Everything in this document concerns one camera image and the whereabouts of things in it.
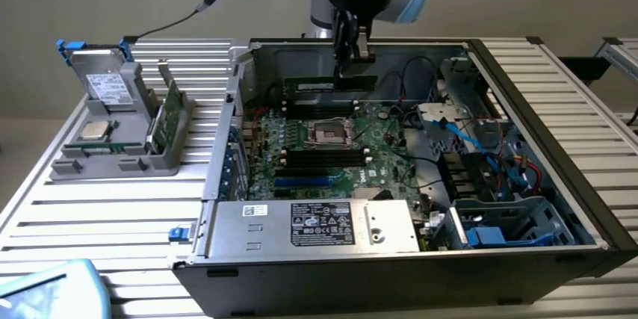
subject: sticker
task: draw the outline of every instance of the sticker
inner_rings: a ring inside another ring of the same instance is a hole
[[[88,74],[87,79],[104,105],[132,104],[132,97],[120,74]]]
[[[269,205],[245,205],[242,216],[267,216],[269,215]]]
[[[293,203],[290,213],[290,242],[294,246],[355,244],[353,211],[349,202]]]

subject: cable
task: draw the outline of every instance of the cable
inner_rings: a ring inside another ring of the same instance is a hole
[[[407,73],[407,67],[410,66],[411,62],[415,60],[426,60],[430,63],[433,73],[431,73],[431,81],[434,84],[434,81],[437,80],[437,65],[435,62],[425,55],[415,56],[411,58],[406,65],[403,66],[403,70],[401,71],[401,84],[399,84],[399,101],[403,101],[407,97],[407,90],[406,90],[406,73]]]
[[[632,116],[632,119],[629,119],[628,126],[632,126],[634,122],[637,121],[637,119],[638,119],[638,108],[634,111],[634,116]]]
[[[415,114],[417,111],[410,111],[407,113],[405,113],[402,116],[401,116],[401,122],[405,121],[406,117],[410,116],[411,114]],[[391,121],[390,124],[389,124],[389,127],[386,128],[386,133],[383,135],[383,139],[386,139],[389,133],[390,133],[390,128],[393,127],[393,124],[395,123],[395,121]],[[423,161],[427,161],[430,162],[431,164],[437,164],[437,161],[431,160],[430,158],[425,158],[425,157],[415,157],[415,156],[410,156],[410,155],[405,155],[402,153],[398,153],[398,151],[395,151],[395,149],[393,148],[393,145],[389,144],[389,148],[390,148],[390,151],[399,157],[402,157],[403,159],[406,160],[423,160]]]
[[[514,161],[517,163],[521,163],[522,162],[522,158],[521,157],[514,157]],[[537,173],[537,182],[534,184],[534,188],[532,189],[532,193],[537,193],[538,190],[541,189],[541,183],[542,183],[542,171],[541,169],[538,168],[538,166],[536,164],[532,163],[530,160],[528,160],[528,166],[532,168],[532,170]]]
[[[433,186],[434,184],[437,184],[437,183],[439,183],[439,182],[443,182],[442,179],[438,179],[438,180],[435,180],[435,181],[427,183],[427,184],[423,185],[423,186],[411,186],[411,185],[409,185],[409,184],[405,182],[405,181],[406,181],[406,175],[407,175],[409,172],[410,172],[410,170],[405,171],[405,172],[403,172],[403,175],[401,175],[399,183],[401,183],[403,186],[406,186],[407,188],[411,188],[413,190],[418,190],[418,189],[421,189],[421,188],[430,187],[430,186]]]
[[[136,35],[136,36],[127,36],[124,37],[127,43],[135,43],[139,39],[142,39],[143,37],[156,33],[158,31],[162,31],[162,30],[166,30],[179,24],[182,24],[183,22],[186,22],[195,14],[198,13],[202,13],[218,0],[203,0],[202,3],[199,3],[199,5],[195,7],[195,10],[193,11],[193,13],[190,13],[185,18],[182,18],[181,20],[178,20],[176,22],[172,22],[171,24],[163,26],[162,28],[158,28],[158,29],[152,29],[144,33],[142,33],[140,35]]]
[[[353,141],[357,140],[357,139],[362,136],[362,134],[369,130],[369,128],[370,128],[370,126],[373,126],[373,124],[374,124],[374,123],[370,123],[370,124],[365,127],[365,129],[361,130],[359,134],[357,134],[357,136],[353,137]]]

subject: white wall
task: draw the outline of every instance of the white wall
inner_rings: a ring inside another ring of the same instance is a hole
[[[80,85],[55,52],[55,40],[112,43],[186,15],[202,0],[0,0],[0,117],[63,118]],[[219,0],[162,37],[297,37],[307,0]],[[604,36],[638,37],[637,0],[429,0],[414,25],[377,25],[377,36],[538,35],[561,55],[590,55]],[[601,96],[629,111],[638,87],[618,80]]]

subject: motherboard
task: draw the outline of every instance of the motherboard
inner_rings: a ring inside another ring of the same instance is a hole
[[[397,154],[406,140],[395,105],[367,103],[349,117],[317,120],[259,112],[243,124],[253,200],[377,197],[419,205],[414,166]]]

